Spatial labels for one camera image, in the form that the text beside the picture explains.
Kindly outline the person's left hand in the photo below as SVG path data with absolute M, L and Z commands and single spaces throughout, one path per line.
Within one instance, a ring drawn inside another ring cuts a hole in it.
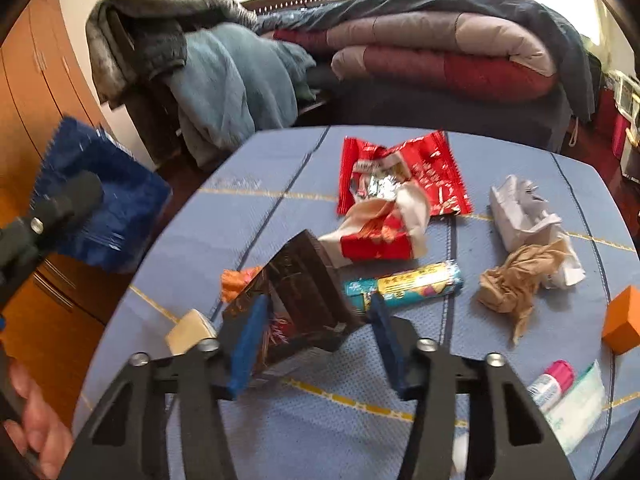
M 4 429 L 22 454 L 33 450 L 39 455 L 42 478 L 56 479 L 73 447 L 73 436 L 26 368 L 13 358 L 9 358 L 9 378 L 25 404 L 22 421 L 6 420 Z

